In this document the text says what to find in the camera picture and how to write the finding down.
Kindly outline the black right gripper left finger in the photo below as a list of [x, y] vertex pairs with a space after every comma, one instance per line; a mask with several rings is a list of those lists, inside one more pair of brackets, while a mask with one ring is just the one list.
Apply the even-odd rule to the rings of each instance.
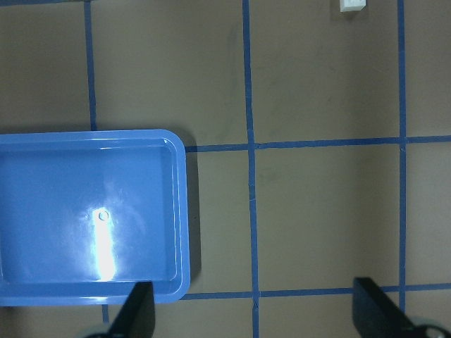
[[138, 282], [108, 330], [108, 337], [153, 337], [156, 324], [152, 282]]

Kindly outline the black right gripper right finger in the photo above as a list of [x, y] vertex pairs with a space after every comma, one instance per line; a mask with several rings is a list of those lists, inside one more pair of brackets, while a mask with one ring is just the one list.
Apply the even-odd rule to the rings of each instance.
[[415, 337], [414, 324], [370, 277], [353, 280], [353, 324], [360, 337]]

